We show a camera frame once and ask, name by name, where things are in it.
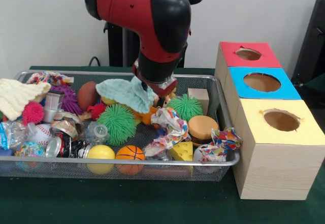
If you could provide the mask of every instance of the stacked boxes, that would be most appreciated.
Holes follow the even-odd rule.
[[[242,199],[304,200],[325,156],[325,135],[265,43],[219,45],[220,80],[236,133]]]

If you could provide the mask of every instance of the orange basketball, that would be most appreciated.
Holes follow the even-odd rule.
[[[115,159],[133,159],[141,161],[144,160],[145,157],[143,151],[139,147],[128,145],[117,152]],[[142,170],[143,165],[116,165],[116,167],[120,173],[134,176]]]

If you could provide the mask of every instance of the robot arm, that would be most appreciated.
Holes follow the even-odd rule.
[[[133,73],[159,96],[168,95],[176,86],[173,72],[189,33],[189,0],[85,0],[85,3],[93,17],[139,35],[140,53]]]

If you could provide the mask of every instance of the orange toy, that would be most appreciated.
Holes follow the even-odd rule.
[[[150,125],[151,124],[151,115],[157,112],[157,108],[150,106],[150,111],[147,114],[142,114],[132,110],[134,113],[135,119],[140,119],[144,124]]]
[[[115,159],[144,160],[145,157],[143,151],[139,147],[128,145],[117,152]],[[120,173],[134,176],[142,170],[143,165],[116,165],[116,167]]]

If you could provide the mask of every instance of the metal wire basket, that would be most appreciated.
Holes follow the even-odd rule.
[[[42,71],[25,71],[15,79],[26,82],[31,74]],[[106,72],[65,72],[56,71],[74,77],[72,89],[78,89],[88,81],[100,83],[106,79],[121,78],[131,80],[131,73]],[[188,88],[205,88],[210,102],[208,116],[216,119],[221,128],[230,127],[230,118],[226,107],[220,82],[207,75],[175,75],[178,79],[176,94],[187,93]],[[156,131],[151,126],[138,125],[136,135],[129,138],[124,145],[145,147],[152,142]],[[115,153],[121,148],[112,147]],[[184,162],[184,161],[133,161],[119,159],[83,159],[83,158],[45,158],[0,156],[0,176],[9,177],[41,177],[41,178],[99,178],[99,179],[159,179],[186,181],[220,181],[230,166],[240,159],[238,151],[228,154],[226,162]],[[142,169],[134,176],[121,174],[117,168],[129,165]],[[96,175],[89,167],[106,167],[112,170],[105,175]]]

